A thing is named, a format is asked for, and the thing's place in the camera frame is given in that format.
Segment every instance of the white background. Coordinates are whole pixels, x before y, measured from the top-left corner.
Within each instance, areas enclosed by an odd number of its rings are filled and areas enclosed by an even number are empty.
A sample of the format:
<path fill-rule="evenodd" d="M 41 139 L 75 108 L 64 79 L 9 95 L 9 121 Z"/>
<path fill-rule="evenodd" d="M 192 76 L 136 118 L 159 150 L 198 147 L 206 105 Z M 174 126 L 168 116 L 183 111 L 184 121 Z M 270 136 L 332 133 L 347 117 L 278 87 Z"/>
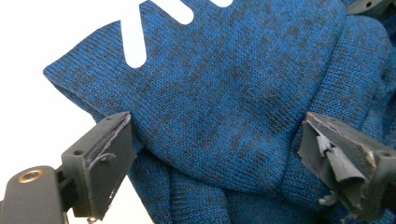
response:
<path fill-rule="evenodd" d="M 0 1 L 0 200 L 8 180 L 61 154 L 94 126 L 42 70 L 96 29 L 120 19 L 125 4 L 103 0 Z M 69 221 L 86 223 L 85 218 Z M 103 223 L 151 223 L 126 179 Z"/>

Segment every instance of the brass screw hole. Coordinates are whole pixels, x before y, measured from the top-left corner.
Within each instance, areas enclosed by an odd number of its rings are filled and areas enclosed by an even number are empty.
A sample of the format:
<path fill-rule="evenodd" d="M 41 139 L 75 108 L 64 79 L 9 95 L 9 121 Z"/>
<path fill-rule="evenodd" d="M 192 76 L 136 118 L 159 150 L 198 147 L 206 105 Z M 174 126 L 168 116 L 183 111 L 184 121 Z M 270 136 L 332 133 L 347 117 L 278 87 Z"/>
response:
<path fill-rule="evenodd" d="M 26 183 L 30 183 L 32 181 L 37 180 L 38 178 L 40 178 L 43 175 L 43 171 L 42 170 L 33 170 L 33 171 L 28 171 L 26 173 L 24 173 L 23 175 L 21 175 L 18 178 L 18 181 L 22 184 L 26 184 Z"/>

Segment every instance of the blue knit fabric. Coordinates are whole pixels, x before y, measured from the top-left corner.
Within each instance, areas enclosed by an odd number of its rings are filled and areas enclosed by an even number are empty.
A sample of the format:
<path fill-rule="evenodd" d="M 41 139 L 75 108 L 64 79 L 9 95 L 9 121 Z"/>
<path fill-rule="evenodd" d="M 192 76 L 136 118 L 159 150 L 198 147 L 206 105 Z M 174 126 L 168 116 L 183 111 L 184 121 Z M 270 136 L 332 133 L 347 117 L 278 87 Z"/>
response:
<path fill-rule="evenodd" d="M 307 111 L 395 148 L 396 51 L 378 21 L 335 0 L 184 1 L 181 25 L 140 6 L 148 60 L 123 56 L 120 23 L 45 69 L 95 120 L 131 111 L 129 173 L 156 223 L 324 223 L 347 215 L 296 151 Z M 380 223 L 390 223 L 387 212 Z"/>

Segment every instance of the white strip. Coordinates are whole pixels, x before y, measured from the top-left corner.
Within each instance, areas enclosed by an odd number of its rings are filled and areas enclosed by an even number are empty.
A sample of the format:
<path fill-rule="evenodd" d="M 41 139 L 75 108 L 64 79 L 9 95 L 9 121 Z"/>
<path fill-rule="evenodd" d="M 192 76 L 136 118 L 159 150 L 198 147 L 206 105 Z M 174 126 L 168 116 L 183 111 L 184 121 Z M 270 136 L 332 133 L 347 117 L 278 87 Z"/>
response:
<path fill-rule="evenodd" d="M 194 19 L 192 10 L 179 0 L 151 0 L 173 19 L 187 25 Z"/>
<path fill-rule="evenodd" d="M 140 19 L 139 4 L 141 2 L 144 1 L 135 1 L 131 6 L 122 9 L 124 12 L 120 21 L 125 61 L 132 68 L 142 66 L 147 59 L 145 37 Z"/>
<path fill-rule="evenodd" d="M 233 0 L 210 0 L 213 4 L 218 7 L 228 7 L 233 3 Z"/>

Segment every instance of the blue sweater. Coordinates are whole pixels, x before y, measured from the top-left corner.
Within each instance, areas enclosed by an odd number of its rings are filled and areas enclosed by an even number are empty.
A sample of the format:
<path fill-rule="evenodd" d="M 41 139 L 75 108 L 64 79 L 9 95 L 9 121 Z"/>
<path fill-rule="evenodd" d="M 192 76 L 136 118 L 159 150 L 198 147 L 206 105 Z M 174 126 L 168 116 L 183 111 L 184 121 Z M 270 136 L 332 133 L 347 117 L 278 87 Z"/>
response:
<path fill-rule="evenodd" d="M 188 25 L 140 5 L 142 66 L 125 61 L 116 21 L 46 77 L 97 121 L 131 111 L 129 177 L 156 223 L 340 222 L 346 209 L 318 203 L 330 192 L 296 153 L 300 125 L 317 112 L 396 148 L 396 19 L 337 0 L 183 2 Z"/>

